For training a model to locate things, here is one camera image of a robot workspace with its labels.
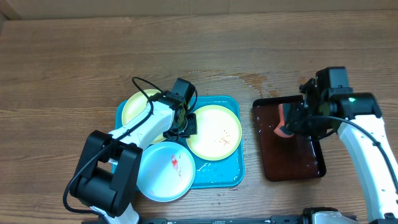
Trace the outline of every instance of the red stain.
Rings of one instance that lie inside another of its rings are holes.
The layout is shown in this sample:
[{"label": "red stain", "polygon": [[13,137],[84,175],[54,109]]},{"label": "red stain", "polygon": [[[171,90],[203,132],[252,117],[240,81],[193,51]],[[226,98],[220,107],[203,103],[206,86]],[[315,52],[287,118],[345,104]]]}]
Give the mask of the red stain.
[{"label": "red stain", "polygon": [[173,168],[175,169],[175,171],[177,171],[177,174],[181,177],[181,167],[180,170],[178,170],[178,160],[175,158],[175,155],[172,156],[172,164],[173,164]]}]

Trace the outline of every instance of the tabletop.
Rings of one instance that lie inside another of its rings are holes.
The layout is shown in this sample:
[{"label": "tabletop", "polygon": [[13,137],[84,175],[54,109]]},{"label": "tabletop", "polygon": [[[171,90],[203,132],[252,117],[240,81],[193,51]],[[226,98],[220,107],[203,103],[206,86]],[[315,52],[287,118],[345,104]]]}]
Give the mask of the tabletop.
[{"label": "tabletop", "polygon": [[164,90],[181,77],[200,96],[232,96],[243,129],[246,170],[238,186],[190,190],[169,203],[138,194],[133,207],[144,218],[269,217],[327,206],[366,222],[361,186],[337,136],[321,142],[321,179],[269,182],[262,171],[253,101],[296,95],[329,66],[346,66],[354,90],[376,96],[397,155],[398,11],[7,21],[0,35],[0,222],[94,218],[66,211],[62,194],[89,133],[113,130],[118,104],[137,92],[132,76]]}]

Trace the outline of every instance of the plate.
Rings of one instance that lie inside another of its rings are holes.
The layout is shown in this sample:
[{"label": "plate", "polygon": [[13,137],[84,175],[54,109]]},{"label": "plate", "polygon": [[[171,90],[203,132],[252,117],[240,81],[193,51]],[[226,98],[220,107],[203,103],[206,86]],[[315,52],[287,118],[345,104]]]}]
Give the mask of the plate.
[{"label": "plate", "polygon": [[202,159],[217,161],[238,148],[242,127],[236,115],[224,106],[208,105],[197,109],[198,134],[187,139],[191,151]]},{"label": "plate", "polygon": [[[148,96],[153,96],[156,93],[160,93],[159,90],[144,90],[144,92]],[[144,111],[145,107],[147,106],[147,98],[142,94],[140,91],[130,97],[129,100],[127,100],[126,104],[124,105],[123,111],[122,111],[122,125],[126,125],[128,122],[130,122],[132,119],[134,119],[137,115],[139,115],[141,112]],[[158,135],[155,140],[152,141],[152,144],[156,144],[158,142],[164,141],[165,138],[163,137],[163,134]]]},{"label": "plate", "polygon": [[188,149],[175,142],[160,142],[142,153],[137,186],[151,200],[170,202],[187,193],[195,171]]}]

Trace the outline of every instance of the yellow plate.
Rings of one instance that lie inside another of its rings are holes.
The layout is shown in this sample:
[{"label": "yellow plate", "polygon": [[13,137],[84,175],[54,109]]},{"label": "yellow plate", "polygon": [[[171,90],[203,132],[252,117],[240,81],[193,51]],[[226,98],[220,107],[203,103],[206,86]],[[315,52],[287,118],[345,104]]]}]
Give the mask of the yellow plate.
[{"label": "yellow plate", "polygon": [[[156,93],[160,93],[159,90],[153,90],[153,89],[144,90],[144,92],[148,96],[153,96]],[[130,97],[129,100],[127,100],[122,110],[122,124],[126,125],[133,118],[139,115],[145,109],[146,106],[147,106],[147,98],[144,96],[144,94],[142,94],[140,91],[134,94],[132,97]],[[165,138],[163,137],[163,134],[160,134],[155,138],[152,144],[156,144],[164,140]]]},{"label": "yellow plate", "polygon": [[242,127],[236,115],[224,106],[208,105],[197,109],[198,134],[187,139],[191,151],[209,161],[230,156],[242,138]]}]

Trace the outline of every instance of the blue tray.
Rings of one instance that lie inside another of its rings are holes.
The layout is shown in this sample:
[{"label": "blue tray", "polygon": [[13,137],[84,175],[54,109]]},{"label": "blue tray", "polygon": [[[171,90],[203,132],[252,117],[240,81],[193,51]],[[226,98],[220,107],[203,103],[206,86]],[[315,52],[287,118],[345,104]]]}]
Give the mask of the blue tray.
[{"label": "blue tray", "polygon": [[[127,100],[122,102],[116,110],[115,129],[122,126],[122,111]],[[239,105],[236,100],[230,96],[199,96],[195,110],[206,105],[220,105],[230,109],[240,120]],[[178,140],[178,143],[189,150],[185,139]],[[238,148],[229,157],[220,161],[207,161],[197,157],[191,152],[197,172],[191,189],[211,188],[211,187],[233,187],[238,185],[244,177],[244,160],[243,160],[243,141]]]}]

